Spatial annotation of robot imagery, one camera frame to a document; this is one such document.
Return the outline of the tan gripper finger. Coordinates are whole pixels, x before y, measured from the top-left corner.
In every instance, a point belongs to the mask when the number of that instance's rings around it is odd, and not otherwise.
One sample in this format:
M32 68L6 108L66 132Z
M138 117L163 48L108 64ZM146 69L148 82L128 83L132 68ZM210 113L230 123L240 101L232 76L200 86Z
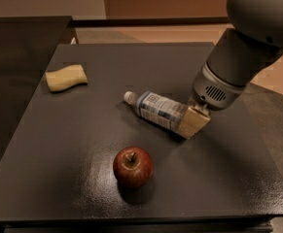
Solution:
M190 139L194 134L205 127L210 119L208 109L198 104L191 104L184 112L176 128L176 133L185 139Z

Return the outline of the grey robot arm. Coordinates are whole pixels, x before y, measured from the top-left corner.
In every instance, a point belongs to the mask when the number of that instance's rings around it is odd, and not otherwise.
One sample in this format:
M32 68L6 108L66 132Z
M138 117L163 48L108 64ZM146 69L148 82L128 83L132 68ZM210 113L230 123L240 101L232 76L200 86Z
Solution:
M227 0L231 27L211 51L193 81L176 132L189 139L228 108L247 84L283 55L283 0Z

